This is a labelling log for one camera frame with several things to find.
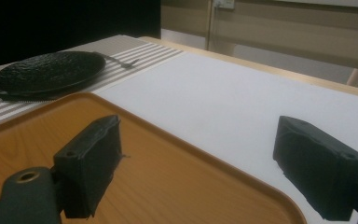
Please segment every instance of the table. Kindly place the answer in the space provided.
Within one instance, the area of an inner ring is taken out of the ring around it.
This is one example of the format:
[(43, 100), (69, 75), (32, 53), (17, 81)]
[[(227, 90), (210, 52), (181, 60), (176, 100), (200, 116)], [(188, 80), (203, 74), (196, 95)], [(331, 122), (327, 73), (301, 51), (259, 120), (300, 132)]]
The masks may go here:
[[(273, 140), (279, 115), (289, 115), (358, 150), (357, 88), (148, 37), (116, 36), (78, 49), (144, 55), (134, 70), (85, 91), (283, 191), (309, 223), (329, 223), (282, 175), (272, 160)], [(0, 103), (0, 122), (40, 104)], [(351, 223), (357, 220), (353, 215)]]

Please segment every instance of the tray rim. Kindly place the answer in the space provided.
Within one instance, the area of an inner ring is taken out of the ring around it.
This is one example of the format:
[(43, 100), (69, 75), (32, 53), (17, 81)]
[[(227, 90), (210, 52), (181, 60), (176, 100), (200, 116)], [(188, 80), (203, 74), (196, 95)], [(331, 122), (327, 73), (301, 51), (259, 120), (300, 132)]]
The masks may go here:
[(186, 153), (189, 153), (193, 156), (195, 156), (197, 159), (202, 160), (208, 165), (211, 165), (213, 167), (216, 167), (218, 170), (224, 172), (227, 175), (230, 175), (234, 177), (235, 179), (239, 180), (241, 183), (244, 183), (248, 186), (251, 186), (253, 189), (256, 189), (258, 191), (263, 192), (265, 195), (267, 195), (270, 199), (279, 202), (279, 204), (284, 205), (284, 210), (295, 219), (295, 221), (300, 221), (297, 223), (307, 223), (307, 220), (305, 219), (304, 214), (298, 207), (298, 205), (285, 193), (283, 193), (281, 190), (276, 189), (275, 187), (271, 186), (270, 184), (247, 174), (246, 172), (240, 170), (239, 168), (222, 161), (221, 159), (211, 155), (210, 153), (202, 150), (199, 147), (196, 147), (187, 141), (180, 139), (179, 137), (168, 133), (165, 130), (160, 129), (158, 126), (148, 122), (145, 119), (142, 119), (131, 112), (112, 104), (111, 102), (101, 98), (100, 96), (91, 93), (91, 92), (77, 92), (73, 94), (69, 94), (67, 96), (62, 97), (59, 100), (50, 102), (45, 105), (41, 105), (31, 111), (28, 111), (27, 113), (21, 114), (15, 118), (6, 120), (2, 123), (0, 123), (0, 132), (4, 131), (5, 129), (11, 128), (13, 126), (16, 126), (17, 124), (33, 119), (35, 115), (43, 114), (44, 112), (48, 111), (49, 107), (58, 107), (66, 104), (68, 101), (71, 102), (73, 100), (78, 99), (86, 99), (91, 100), (99, 105), (107, 106), (109, 108), (112, 108), (118, 112), (118, 114), (125, 114), (128, 117), (132, 117), (133, 119), (136, 119), (137, 123), (141, 125), (142, 127), (147, 127), (147, 129), (152, 129), (152, 132), (158, 132), (158, 135), (175, 144), (179, 145), (182, 150), (184, 150)]

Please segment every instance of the wooden tray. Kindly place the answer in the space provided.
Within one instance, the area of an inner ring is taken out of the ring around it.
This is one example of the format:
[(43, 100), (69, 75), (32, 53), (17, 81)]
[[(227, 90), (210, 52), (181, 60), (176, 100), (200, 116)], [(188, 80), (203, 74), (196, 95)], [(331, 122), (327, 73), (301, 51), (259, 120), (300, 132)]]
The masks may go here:
[(287, 196), (91, 93), (76, 93), (0, 124), (0, 190), (93, 120), (118, 114), (123, 159), (96, 216), (63, 223), (306, 223)]

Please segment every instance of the white tabletop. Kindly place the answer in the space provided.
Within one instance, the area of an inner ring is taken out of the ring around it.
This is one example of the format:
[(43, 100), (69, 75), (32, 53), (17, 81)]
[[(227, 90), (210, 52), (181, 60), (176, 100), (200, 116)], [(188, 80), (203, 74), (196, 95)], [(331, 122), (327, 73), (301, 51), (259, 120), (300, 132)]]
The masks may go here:
[[(309, 223), (330, 222), (272, 159), (279, 116), (303, 119), (358, 150), (358, 96), (189, 52), (98, 94), (283, 191)], [(354, 213), (350, 223), (357, 221)]]

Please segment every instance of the black plate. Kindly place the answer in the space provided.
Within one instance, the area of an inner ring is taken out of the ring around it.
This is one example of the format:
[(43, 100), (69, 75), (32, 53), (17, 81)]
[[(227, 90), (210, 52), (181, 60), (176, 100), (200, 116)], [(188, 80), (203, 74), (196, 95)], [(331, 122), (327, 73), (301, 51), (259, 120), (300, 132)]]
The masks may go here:
[(0, 90), (23, 95), (64, 91), (90, 81), (104, 67), (104, 58), (90, 52), (43, 54), (2, 69)]

